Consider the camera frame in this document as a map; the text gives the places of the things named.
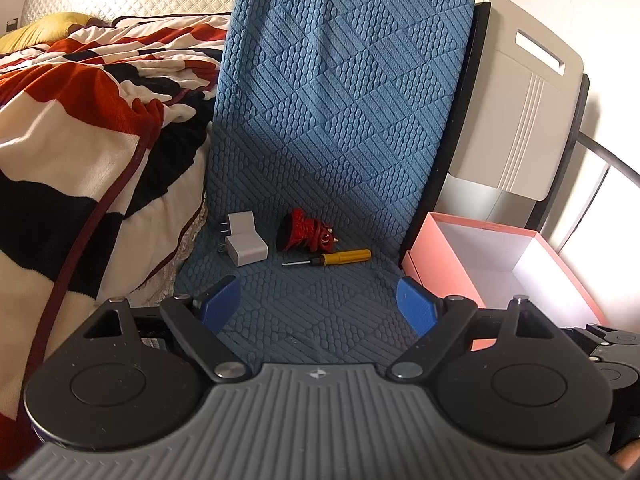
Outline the blue textured chair cover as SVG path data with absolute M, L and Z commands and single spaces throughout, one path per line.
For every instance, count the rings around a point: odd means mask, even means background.
M 474 0 L 235 0 L 207 170 L 207 224 L 176 281 L 241 284 L 221 341 L 266 363 L 385 366 L 413 344 L 399 252 L 445 133 Z M 272 250 L 235 269 L 217 224 L 250 211 L 273 244 L 302 208 L 368 262 L 298 266 Z

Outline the red lion dance figurine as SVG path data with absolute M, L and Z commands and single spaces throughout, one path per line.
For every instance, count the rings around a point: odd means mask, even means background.
M 338 238 L 332 226 L 312 218 L 302 208 L 294 208 L 281 220 L 276 238 L 278 252 L 308 252 L 329 254 L 334 252 Z

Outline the pink cardboard box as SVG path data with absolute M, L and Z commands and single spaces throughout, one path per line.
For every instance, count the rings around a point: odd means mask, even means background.
M 541 235 L 532 230 L 430 212 L 402 270 L 434 295 L 470 298 L 504 309 L 525 295 L 560 327 L 605 325 L 590 293 Z

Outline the yellow handle screwdriver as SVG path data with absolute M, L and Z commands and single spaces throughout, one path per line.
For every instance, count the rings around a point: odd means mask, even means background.
M 322 254 L 312 256 L 305 260 L 290 261 L 282 263 L 284 268 L 293 266 L 342 266 L 343 264 L 363 263 L 372 258 L 370 249 L 346 250 L 346 252 L 332 252 L 332 254 Z

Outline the white charger front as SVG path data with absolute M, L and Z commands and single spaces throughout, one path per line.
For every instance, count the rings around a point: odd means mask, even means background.
M 268 258 L 268 245 L 255 231 L 226 236 L 224 250 L 238 268 Z

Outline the white charger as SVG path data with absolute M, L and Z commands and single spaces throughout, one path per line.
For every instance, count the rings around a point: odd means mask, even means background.
M 238 268 L 268 258 L 268 245 L 255 231 L 226 236 L 224 250 Z
M 223 236 L 254 232 L 254 214 L 250 210 L 230 212 L 224 216 L 224 220 L 218 224 L 218 228 Z

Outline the yellow pillow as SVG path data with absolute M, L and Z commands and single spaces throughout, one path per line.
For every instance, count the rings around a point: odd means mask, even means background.
M 9 54 L 36 44 L 46 44 L 66 38 L 70 30 L 89 24 L 92 16 L 76 12 L 61 12 L 45 16 L 32 24 L 8 32 L 1 37 L 0 53 Z

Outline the black curved metal rail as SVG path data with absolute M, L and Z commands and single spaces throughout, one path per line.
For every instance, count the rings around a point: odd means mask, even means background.
M 610 150 L 605 148 L 597 141 L 591 139 L 590 136 L 587 136 L 581 131 L 578 132 L 577 141 L 582 144 L 582 146 L 584 146 L 588 151 L 604 160 L 608 164 L 608 166 L 620 172 L 637 188 L 640 186 L 640 174 L 638 173 L 638 171 L 634 170 L 634 168 L 631 168 L 631 166 L 626 164 L 626 162 L 623 162 Z

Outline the red white black blanket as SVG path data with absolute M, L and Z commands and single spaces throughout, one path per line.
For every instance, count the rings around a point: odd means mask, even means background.
M 104 301 L 169 296 L 205 219 L 224 15 L 87 27 L 1 61 L 1 465 L 27 379 Z

